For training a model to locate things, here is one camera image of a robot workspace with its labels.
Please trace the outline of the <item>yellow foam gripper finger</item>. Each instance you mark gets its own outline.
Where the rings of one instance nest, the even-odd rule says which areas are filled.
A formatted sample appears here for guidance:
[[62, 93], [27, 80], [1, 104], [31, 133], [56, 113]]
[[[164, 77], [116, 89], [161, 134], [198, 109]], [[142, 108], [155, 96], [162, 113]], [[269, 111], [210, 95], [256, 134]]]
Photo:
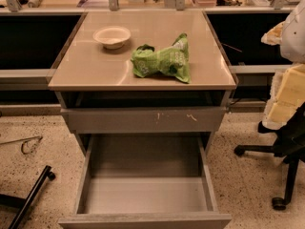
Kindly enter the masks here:
[[261, 42], [267, 45], [280, 45], [282, 42], [283, 22], [278, 23], [261, 37]]
[[286, 124], [305, 102], [305, 65], [293, 64], [274, 74], [266, 105], [267, 124]]

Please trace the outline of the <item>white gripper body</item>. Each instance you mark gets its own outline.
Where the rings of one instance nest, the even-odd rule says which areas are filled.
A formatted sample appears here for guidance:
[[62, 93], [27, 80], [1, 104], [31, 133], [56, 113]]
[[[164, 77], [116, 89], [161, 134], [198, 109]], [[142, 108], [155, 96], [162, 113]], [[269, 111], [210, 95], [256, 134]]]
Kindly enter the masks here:
[[295, 63], [305, 63], [305, 0], [287, 16], [281, 33], [280, 53]]

